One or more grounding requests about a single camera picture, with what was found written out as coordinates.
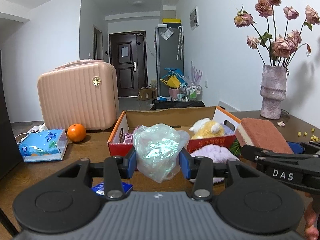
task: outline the yellow bag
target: yellow bag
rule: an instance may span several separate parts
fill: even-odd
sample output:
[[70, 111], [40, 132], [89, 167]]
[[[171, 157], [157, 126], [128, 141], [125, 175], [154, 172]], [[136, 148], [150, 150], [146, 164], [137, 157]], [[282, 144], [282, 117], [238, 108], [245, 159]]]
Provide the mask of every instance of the yellow bag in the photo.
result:
[[160, 79], [161, 82], [166, 84], [168, 87], [178, 89], [180, 87], [180, 81], [176, 76], [168, 76], [169, 80]]

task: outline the clear plastic wrap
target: clear plastic wrap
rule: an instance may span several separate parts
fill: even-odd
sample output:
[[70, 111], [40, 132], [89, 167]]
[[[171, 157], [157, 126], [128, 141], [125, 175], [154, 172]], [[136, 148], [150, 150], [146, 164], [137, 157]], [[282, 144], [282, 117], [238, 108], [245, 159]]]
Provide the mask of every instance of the clear plastic wrap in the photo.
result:
[[189, 139], [187, 132], [176, 131], [163, 123], [137, 128], [133, 146], [137, 151], [138, 170], [158, 183], [172, 179], [180, 170], [178, 154]]

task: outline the yellow plush toy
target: yellow plush toy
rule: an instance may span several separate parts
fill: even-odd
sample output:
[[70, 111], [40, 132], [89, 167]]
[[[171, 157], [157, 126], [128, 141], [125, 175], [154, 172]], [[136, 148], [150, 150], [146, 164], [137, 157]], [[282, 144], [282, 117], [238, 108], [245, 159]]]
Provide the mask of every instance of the yellow plush toy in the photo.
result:
[[224, 136], [224, 129], [218, 122], [205, 118], [197, 121], [190, 129], [194, 132], [191, 139], [204, 139]]

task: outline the orange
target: orange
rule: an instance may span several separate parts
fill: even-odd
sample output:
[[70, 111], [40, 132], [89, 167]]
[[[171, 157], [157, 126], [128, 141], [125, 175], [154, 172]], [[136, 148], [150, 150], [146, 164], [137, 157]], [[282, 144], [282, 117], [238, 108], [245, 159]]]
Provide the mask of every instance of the orange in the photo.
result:
[[79, 123], [71, 125], [67, 134], [69, 139], [73, 142], [81, 142], [87, 135], [84, 126]]

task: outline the pink vase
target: pink vase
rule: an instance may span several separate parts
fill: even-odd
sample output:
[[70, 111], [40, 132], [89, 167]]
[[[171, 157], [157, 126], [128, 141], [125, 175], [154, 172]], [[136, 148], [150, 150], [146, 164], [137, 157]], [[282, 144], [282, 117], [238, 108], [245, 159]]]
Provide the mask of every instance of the pink vase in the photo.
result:
[[285, 100], [287, 90], [287, 71], [284, 67], [264, 65], [261, 91], [262, 107], [260, 115], [277, 120], [281, 115], [281, 101]]

